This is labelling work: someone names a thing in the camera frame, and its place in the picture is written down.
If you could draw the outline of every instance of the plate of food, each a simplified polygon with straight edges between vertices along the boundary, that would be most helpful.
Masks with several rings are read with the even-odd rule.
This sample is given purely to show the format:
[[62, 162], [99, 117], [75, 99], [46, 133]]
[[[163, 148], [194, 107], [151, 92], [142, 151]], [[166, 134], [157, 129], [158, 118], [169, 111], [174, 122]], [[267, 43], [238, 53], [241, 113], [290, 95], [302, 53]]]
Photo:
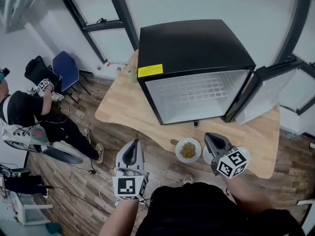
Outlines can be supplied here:
[[175, 153], [181, 162], [193, 163], [201, 156], [201, 145], [194, 138], [183, 138], [177, 143]]

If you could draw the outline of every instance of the chair leg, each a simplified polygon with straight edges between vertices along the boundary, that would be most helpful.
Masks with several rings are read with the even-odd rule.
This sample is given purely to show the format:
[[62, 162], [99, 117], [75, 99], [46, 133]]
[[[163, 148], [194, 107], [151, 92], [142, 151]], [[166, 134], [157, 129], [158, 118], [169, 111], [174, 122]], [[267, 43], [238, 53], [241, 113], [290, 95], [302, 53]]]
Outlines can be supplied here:
[[89, 96], [91, 95], [90, 92], [84, 87], [84, 85], [82, 85], [81, 82], [78, 81], [78, 83], [80, 84], [80, 86], [85, 90], [85, 92], [87, 92], [89, 94]]
[[65, 94], [68, 95], [76, 104], [79, 104], [79, 102], [72, 97], [71, 93], [66, 92]]
[[87, 83], [90, 83], [90, 82], [89, 82], [89, 80], [88, 80], [88, 79], [87, 79], [87, 78], [83, 75], [83, 73], [82, 73], [82, 72], [80, 72], [80, 71], [79, 71], [79, 74], [83, 77], [83, 79], [85, 79], [85, 80], [86, 80], [86, 82], [87, 82]]

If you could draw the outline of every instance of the green object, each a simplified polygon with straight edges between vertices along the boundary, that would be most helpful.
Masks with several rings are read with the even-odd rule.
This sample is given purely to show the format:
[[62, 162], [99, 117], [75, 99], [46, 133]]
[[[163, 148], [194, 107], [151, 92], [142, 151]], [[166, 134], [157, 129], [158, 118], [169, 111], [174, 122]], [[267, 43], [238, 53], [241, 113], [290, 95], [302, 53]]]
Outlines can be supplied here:
[[129, 77], [129, 79], [130, 79], [130, 81], [132, 83], [137, 83], [138, 82], [137, 76], [136, 76], [136, 74], [135, 74], [135, 72], [133, 70], [129, 70], [128, 71], [128, 77]]
[[58, 223], [48, 223], [45, 224], [47, 231], [50, 234], [61, 234], [63, 232], [63, 228], [61, 227], [61, 224]]

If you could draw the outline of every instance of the forearm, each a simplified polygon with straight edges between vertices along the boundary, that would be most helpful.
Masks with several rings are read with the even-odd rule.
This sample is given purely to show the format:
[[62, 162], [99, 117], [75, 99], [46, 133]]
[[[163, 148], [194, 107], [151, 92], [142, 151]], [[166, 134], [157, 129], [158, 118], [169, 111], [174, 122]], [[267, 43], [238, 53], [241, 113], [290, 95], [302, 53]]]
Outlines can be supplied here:
[[46, 88], [45, 94], [44, 94], [44, 101], [43, 101], [43, 110], [41, 112], [41, 115], [46, 115], [50, 112], [51, 104], [52, 104], [51, 94], [52, 94], [52, 91], [49, 88]]
[[139, 201], [121, 200], [103, 225], [99, 236], [130, 236], [138, 207]]
[[235, 202], [245, 212], [251, 215], [261, 213], [264, 210], [272, 209], [270, 199], [260, 190], [250, 186], [240, 177], [228, 179], [222, 176], [228, 190]]

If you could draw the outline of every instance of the white strap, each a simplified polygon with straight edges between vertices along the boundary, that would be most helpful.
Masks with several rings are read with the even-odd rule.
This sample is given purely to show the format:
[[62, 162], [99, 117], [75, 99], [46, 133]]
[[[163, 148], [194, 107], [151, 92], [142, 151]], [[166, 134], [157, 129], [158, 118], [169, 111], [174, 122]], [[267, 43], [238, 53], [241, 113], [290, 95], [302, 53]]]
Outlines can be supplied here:
[[5, 120], [6, 124], [8, 124], [8, 125], [9, 125], [9, 119], [8, 119], [8, 104], [9, 104], [10, 98], [11, 98], [11, 95], [10, 95], [9, 97], [7, 97], [7, 98], [4, 100], [3, 109], [2, 109], [3, 116], [4, 116], [4, 120]]

